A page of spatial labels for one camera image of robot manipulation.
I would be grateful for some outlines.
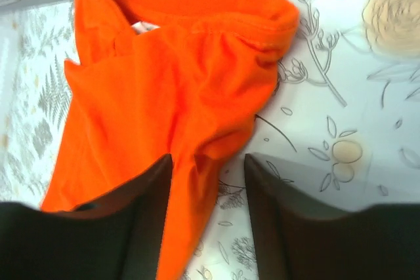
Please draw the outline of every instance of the white surface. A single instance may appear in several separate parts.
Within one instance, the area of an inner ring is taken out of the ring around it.
[[[291,1],[300,8],[302,22],[308,21],[308,5]],[[381,54],[368,43],[362,20],[367,3],[310,1],[312,21],[317,24],[319,16],[324,44],[329,34],[338,35],[326,73],[328,84],[319,69],[328,64],[328,53],[316,48],[320,31],[309,44],[296,38],[280,68],[287,82],[260,113],[271,125],[257,119],[246,148],[222,170],[220,179],[226,185],[220,183],[218,204],[185,279],[209,280],[202,276],[209,273],[213,279],[257,279],[242,175],[248,152],[255,153],[274,176],[294,180],[298,188],[345,209],[420,201],[420,94],[413,94],[420,88],[420,58]],[[67,54],[77,58],[72,7],[64,3],[33,9],[16,19],[23,44],[10,141],[0,170],[0,199],[37,205],[49,182],[64,126],[64,119],[51,115],[52,101],[42,108],[42,96],[47,86],[51,90],[54,85],[51,100],[59,92],[66,99],[62,61]],[[67,107],[61,104],[57,112],[63,110]],[[342,153],[342,141],[362,149],[356,163],[349,163],[353,153]],[[354,177],[348,177],[349,167]],[[331,175],[327,186],[332,172],[341,182],[334,183]]]
[[[0,27],[0,139],[6,142],[7,116],[13,101],[13,79],[18,63],[18,32],[13,28]],[[3,164],[5,148],[0,146],[0,165]]]

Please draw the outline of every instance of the fabric fold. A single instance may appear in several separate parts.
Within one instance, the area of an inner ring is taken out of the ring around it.
[[[70,210],[171,153],[157,279],[178,279],[298,16],[287,0],[75,0],[81,64],[65,64],[73,100],[42,209]],[[137,35],[139,20],[160,28]]]

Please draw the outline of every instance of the leaf illustration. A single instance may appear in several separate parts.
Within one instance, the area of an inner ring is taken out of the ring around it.
[[[406,100],[420,102],[420,87],[408,94]]]
[[[274,166],[273,163],[271,163],[270,161],[266,161],[268,166],[270,167],[270,169],[273,171],[273,173],[280,178],[280,173],[278,172],[277,168]]]
[[[217,224],[220,226],[233,226],[233,224],[229,221],[219,221]]]
[[[355,51],[366,54],[372,51],[366,34],[361,28],[352,29],[350,31],[342,32],[341,38],[346,41]]]
[[[402,125],[402,118],[396,121],[396,123],[394,125],[394,128],[395,129],[398,129],[398,128],[401,127],[401,125]]]
[[[418,69],[419,65],[394,64],[371,73],[368,75],[367,80],[390,81],[393,83],[406,82],[411,79]]]
[[[411,75],[410,79],[411,82],[420,82],[420,70],[418,69]]]
[[[222,210],[232,209],[232,208],[241,208],[245,204],[245,200],[241,196],[243,189],[235,191],[229,195],[227,201],[225,201],[220,207]]]
[[[335,125],[334,120],[330,116],[327,116],[327,127],[331,137],[337,137],[337,126]]]
[[[293,112],[291,111],[291,109],[289,109],[289,108],[285,108],[285,107],[282,107],[282,108],[280,108],[281,109],[281,111],[283,112],[283,113],[285,113],[287,116],[292,116],[293,115]]]
[[[333,184],[334,184],[334,188],[336,190],[340,190],[340,183],[339,183],[339,180],[338,179],[334,178],[333,179]]]
[[[232,280],[248,280],[243,276],[243,271],[239,269],[238,274],[235,274],[234,272],[231,273]]]
[[[223,244],[221,242],[219,242],[219,250],[220,250],[220,253],[222,254],[224,261],[229,265],[228,253],[225,251]]]
[[[42,88],[39,96],[38,106],[59,127],[67,116],[71,100],[72,92],[70,91],[67,80],[64,77],[64,71],[58,63],[56,55],[54,59],[54,71],[53,67],[50,66],[49,75],[45,77],[45,86]]]
[[[355,132],[357,132],[357,130],[345,130],[339,135],[339,138],[350,136],[351,134],[354,134]]]
[[[245,266],[248,270],[252,270],[257,263],[255,256],[255,246],[249,237],[235,238],[231,246],[232,252],[236,256],[236,260]]]
[[[328,188],[328,186],[331,183],[331,179],[333,178],[333,175],[331,173],[328,173],[324,179],[321,182],[321,186],[320,186],[320,192],[323,192],[324,190],[326,190]]]
[[[286,184],[292,184],[292,183],[294,183],[294,182],[295,182],[294,180],[289,180],[289,179],[287,179],[287,178],[282,178],[282,179],[281,179],[281,181],[282,181],[283,183],[286,183]]]
[[[317,157],[319,160],[322,161],[329,161],[330,158],[328,155],[326,155],[324,152],[322,152],[319,149],[316,148],[308,148],[309,152],[312,153],[313,155],[315,155],[315,157]]]
[[[420,169],[420,156],[411,149],[401,148],[400,157],[402,162],[412,169]]]
[[[187,270],[184,272],[181,279],[179,279],[179,280],[191,280]]]
[[[230,195],[230,187],[224,183],[219,182],[219,197]]]
[[[379,193],[384,197],[386,197],[389,194],[388,188],[386,188],[384,185],[378,185],[378,190],[379,190]]]
[[[203,280],[213,280],[210,270],[206,267],[201,267],[201,271],[197,270],[197,272],[203,277]]]

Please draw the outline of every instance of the fern illustration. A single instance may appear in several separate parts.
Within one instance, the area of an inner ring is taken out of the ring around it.
[[[217,201],[217,203],[220,204],[220,208],[226,210],[242,207],[245,204],[245,199],[242,197],[242,192],[244,190],[244,187],[228,185],[222,180],[219,180],[219,198],[228,197],[228,200],[223,203],[220,203],[219,200]]]
[[[255,247],[249,237],[235,238],[231,246],[232,252],[236,255],[236,260],[243,264],[248,270],[252,270],[257,263]]]
[[[49,75],[47,74],[45,76],[45,86],[42,88],[39,96],[38,106],[59,127],[63,119],[67,116],[71,100],[72,92],[64,77],[64,72],[58,64],[56,55],[54,71],[53,67],[50,66]]]
[[[188,271],[185,271],[184,274],[182,275],[181,279],[179,280],[191,280]]]

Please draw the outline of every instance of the plant stem drawing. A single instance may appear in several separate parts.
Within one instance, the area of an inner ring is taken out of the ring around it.
[[[351,182],[355,175],[352,164],[363,156],[361,145],[357,141],[347,138],[357,130],[349,129],[339,133],[334,120],[327,116],[327,132],[333,139],[332,144],[324,140],[322,149],[308,148],[308,151],[317,159],[331,163],[331,172],[328,172],[321,181],[320,192],[325,191],[331,183],[336,190],[340,190],[341,184]]]
[[[268,167],[271,169],[271,171],[274,173],[274,175],[276,175],[276,177],[278,179],[280,179],[283,183],[288,183],[288,184],[294,183],[293,180],[288,180],[286,178],[282,178],[280,176],[280,173],[278,172],[276,166],[273,163],[271,163],[270,161],[266,161],[266,163],[267,163]]]
[[[266,124],[270,125],[275,131],[280,133],[286,139],[286,141],[290,144],[290,146],[293,148],[293,150],[295,150],[295,152],[297,152],[296,147],[293,145],[293,143],[290,141],[290,139],[284,134],[284,132],[282,132],[279,128],[277,128],[272,123],[267,121],[265,118],[262,118],[260,115],[256,115],[255,118],[264,121]]]
[[[245,204],[245,199],[242,197],[242,192],[245,187],[228,185],[222,180],[219,180],[219,197],[217,203],[223,210],[231,208],[240,208]],[[227,197],[228,199],[221,203],[221,199]]]
[[[235,238],[231,249],[236,256],[236,260],[244,265],[246,269],[252,270],[257,264],[255,247],[249,237]]]
[[[391,83],[415,83],[420,76],[420,64],[415,63],[393,63],[387,65],[367,76],[367,80],[385,83],[382,89],[380,104],[385,107],[385,93]],[[409,92],[406,100],[420,100],[420,87]]]
[[[347,106],[346,100],[341,96],[335,85],[328,76],[331,67],[333,50],[340,39],[340,33],[325,34],[320,28],[320,11],[313,6],[314,0],[298,0],[305,7],[306,14],[301,18],[297,37],[306,42],[307,49],[312,57],[315,69],[318,71],[321,81],[311,78],[307,67],[302,61],[293,58],[291,69],[287,69],[282,61],[279,62],[280,79],[284,83],[299,84],[302,82],[310,83],[317,87],[328,88],[337,101],[343,106]],[[320,55],[326,55],[324,64],[320,62]]]

